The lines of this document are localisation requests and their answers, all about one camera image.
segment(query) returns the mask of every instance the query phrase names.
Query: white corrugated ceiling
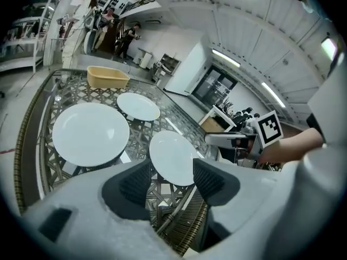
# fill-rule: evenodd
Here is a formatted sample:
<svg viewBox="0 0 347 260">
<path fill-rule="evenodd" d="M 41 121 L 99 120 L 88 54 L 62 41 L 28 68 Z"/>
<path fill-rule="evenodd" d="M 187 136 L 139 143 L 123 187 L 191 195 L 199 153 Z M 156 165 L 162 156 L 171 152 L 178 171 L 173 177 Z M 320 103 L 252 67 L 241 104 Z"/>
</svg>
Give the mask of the white corrugated ceiling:
<svg viewBox="0 0 347 260">
<path fill-rule="evenodd" d="M 288 122 L 306 125 L 308 100 L 329 71 L 330 59 L 321 42 L 336 31 L 296 0 L 157 0 L 165 16 L 184 28 L 204 31 L 211 48 L 241 63 L 241 68 L 216 58 L 232 69 L 264 103 Z M 267 83 L 282 99 L 281 108 L 260 85 Z"/>
</svg>

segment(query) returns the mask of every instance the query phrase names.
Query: person in black clothing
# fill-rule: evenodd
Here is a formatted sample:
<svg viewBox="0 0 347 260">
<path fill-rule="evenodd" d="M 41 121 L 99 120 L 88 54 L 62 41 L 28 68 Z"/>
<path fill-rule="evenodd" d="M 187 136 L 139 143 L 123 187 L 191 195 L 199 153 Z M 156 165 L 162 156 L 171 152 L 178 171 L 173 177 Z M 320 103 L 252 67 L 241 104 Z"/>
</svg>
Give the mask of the person in black clothing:
<svg viewBox="0 0 347 260">
<path fill-rule="evenodd" d="M 136 23 L 133 28 L 125 30 L 115 51 L 117 57 L 120 57 L 120 54 L 123 53 L 123 59 L 126 59 L 126 53 L 128 51 L 130 43 L 134 38 L 138 39 L 136 31 L 138 31 L 139 29 L 141 29 L 141 24 Z"/>
</svg>

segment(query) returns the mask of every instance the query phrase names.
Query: plate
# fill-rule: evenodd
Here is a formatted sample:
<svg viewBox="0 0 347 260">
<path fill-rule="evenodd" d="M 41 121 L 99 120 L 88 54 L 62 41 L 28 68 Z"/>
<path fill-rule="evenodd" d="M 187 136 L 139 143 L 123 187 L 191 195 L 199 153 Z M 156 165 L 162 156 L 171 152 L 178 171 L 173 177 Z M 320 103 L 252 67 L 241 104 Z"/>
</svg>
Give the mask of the plate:
<svg viewBox="0 0 347 260">
<path fill-rule="evenodd" d="M 83 167 L 102 165 L 125 148 L 129 125 L 116 109 L 99 103 L 71 106 L 56 119 L 52 140 L 68 162 Z"/>
<path fill-rule="evenodd" d="M 135 119 L 152 121 L 160 117 L 158 106 L 153 101 L 137 93 L 119 95 L 117 104 L 124 113 Z"/>
<path fill-rule="evenodd" d="M 194 146 L 172 131 L 155 134 L 150 142 L 150 157 L 154 168 L 167 181 L 189 186 L 193 180 L 193 158 L 199 158 Z"/>
</svg>

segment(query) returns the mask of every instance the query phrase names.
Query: glass table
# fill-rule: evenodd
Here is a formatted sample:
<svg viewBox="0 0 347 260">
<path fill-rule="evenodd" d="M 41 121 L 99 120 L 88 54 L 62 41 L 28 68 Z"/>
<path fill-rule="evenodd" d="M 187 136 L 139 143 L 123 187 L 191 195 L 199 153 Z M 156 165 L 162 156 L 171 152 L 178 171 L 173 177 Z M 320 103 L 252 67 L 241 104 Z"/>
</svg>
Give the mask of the glass table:
<svg viewBox="0 0 347 260">
<path fill-rule="evenodd" d="M 62 72 L 70 75 L 66 83 L 60 80 Z M 159 119 L 140 121 L 123 113 L 117 106 L 117 97 L 124 92 L 137 93 L 152 100 L 160 109 Z M 66 162 L 55 150 L 52 141 L 57 117 L 72 105 L 86 102 L 102 103 L 117 109 L 130 128 L 130 137 L 121 156 L 97 167 L 80 167 Z M 196 148 L 200 157 L 216 159 L 217 148 L 204 142 L 204 130 L 155 85 L 130 79 L 123 89 L 95 89 L 89 86 L 85 70 L 61 69 L 50 73 L 34 96 L 18 136 L 15 187 L 20 212 L 25 212 L 28 206 L 40 199 L 41 185 L 41 196 L 47 195 L 71 177 L 149 158 L 151 138 L 163 130 L 179 132 Z M 150 212 L 152 227 L 183 255 L 205 218 L 207 205 L 194 185 L 175 186 L 163 179 L 153 166 L 151 170 L 146 209 Z M 36 177 L 41 180 L 35 187 Z"/>
</svg>

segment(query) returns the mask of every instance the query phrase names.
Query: black pants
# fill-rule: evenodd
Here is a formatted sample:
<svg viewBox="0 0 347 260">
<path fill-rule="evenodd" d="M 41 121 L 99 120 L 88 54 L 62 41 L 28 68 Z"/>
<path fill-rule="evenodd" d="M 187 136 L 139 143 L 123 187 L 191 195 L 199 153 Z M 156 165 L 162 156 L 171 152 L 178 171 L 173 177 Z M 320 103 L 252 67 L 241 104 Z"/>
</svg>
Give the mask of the black pants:
<svg viewBox="0 0 347 260">
<path fill-rule="evenodd" d="M 129 41 L 121 42 L 118 45 L 118 48 L 117 48 L 117 51 L 115 54 L 119 57 L 120 54 L 123 52 L 123 58 L 126 59 L 126 53 L 128 52 L 128 48 L 129 48 L 130 43 L 131 42 L 129 42 Z"/>
</svg>

